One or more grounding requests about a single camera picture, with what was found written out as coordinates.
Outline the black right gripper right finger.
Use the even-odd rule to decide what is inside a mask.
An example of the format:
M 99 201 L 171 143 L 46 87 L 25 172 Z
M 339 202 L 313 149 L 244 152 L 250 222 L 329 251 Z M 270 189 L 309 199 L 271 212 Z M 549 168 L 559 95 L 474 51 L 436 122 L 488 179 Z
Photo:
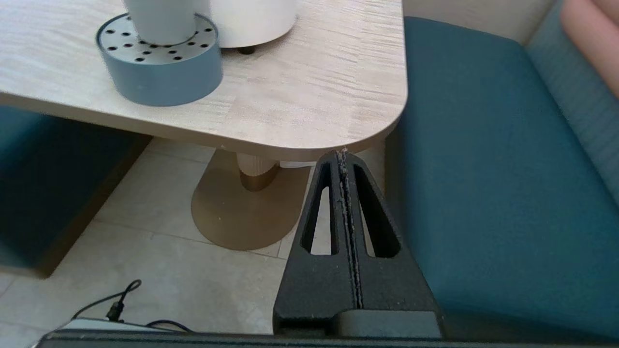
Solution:
M 354 307 L 342 334 L 364 338 L 441 338 L 442 314 L 366 166 L 342 153 L 342 209 Z

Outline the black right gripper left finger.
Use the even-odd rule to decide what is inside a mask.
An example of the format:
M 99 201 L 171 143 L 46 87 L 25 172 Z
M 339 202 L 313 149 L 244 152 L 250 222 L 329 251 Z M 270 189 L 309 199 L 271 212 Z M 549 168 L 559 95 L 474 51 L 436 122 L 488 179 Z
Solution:
M 314 170 L 307 200 L 273 308 L 276 335 L 325 335 L 339 313 L 361 304 L 356 283 L 354 243 L 350 233 L 346 154 L 322 156 Z M 329 191 L 330 255 L 312 254 L 323 189 Z

